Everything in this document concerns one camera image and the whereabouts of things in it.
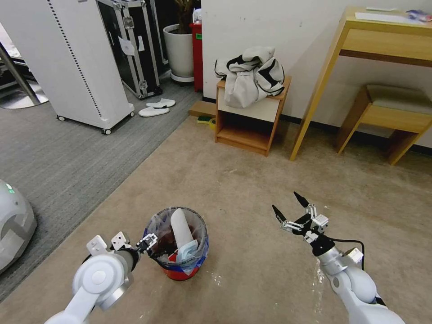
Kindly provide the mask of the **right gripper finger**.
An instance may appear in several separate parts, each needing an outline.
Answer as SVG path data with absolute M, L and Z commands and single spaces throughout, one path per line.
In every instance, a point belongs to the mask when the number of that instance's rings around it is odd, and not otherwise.
M 307 199 L 303 196 L 301 196 L 296 191 L 293 192 L 297 201 L 301 204 L 301 206 L 305 209 L 305 214 L 303 217 L 306 216 L 306 214 L 309 215 L 309 218 L 314 221 L 316 217 L 318 216 L 316 206 L 314 204 L 311 204 L 307 201 Z
M 280 222 L 280 227 L 291 233 L 301 233 L 303 230 L 303 225 L 295 222 L 288 221 L 282 212 L 275 206 L 272 205 L 276 219 Z

